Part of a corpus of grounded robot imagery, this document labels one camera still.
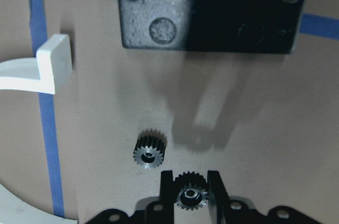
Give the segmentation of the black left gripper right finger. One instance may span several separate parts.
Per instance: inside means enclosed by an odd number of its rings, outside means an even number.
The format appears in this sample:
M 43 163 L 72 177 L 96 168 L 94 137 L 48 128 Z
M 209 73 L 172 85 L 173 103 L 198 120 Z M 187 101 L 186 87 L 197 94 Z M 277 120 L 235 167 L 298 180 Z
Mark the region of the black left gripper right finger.
M 209 211 L 212 223 L 253 223 L 248 205 L 241 198 L 230 198 L 218 171 L 208 171 Z

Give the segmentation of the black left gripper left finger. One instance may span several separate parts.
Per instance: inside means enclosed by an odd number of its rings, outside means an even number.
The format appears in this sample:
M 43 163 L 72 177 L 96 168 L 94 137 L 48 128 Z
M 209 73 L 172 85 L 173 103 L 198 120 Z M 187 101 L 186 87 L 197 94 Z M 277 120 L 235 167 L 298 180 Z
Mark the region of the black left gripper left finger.
M 147 205 L 145 223 L 174 223 L 174 187 L 173 172 L 162 171 L 159 198 Z

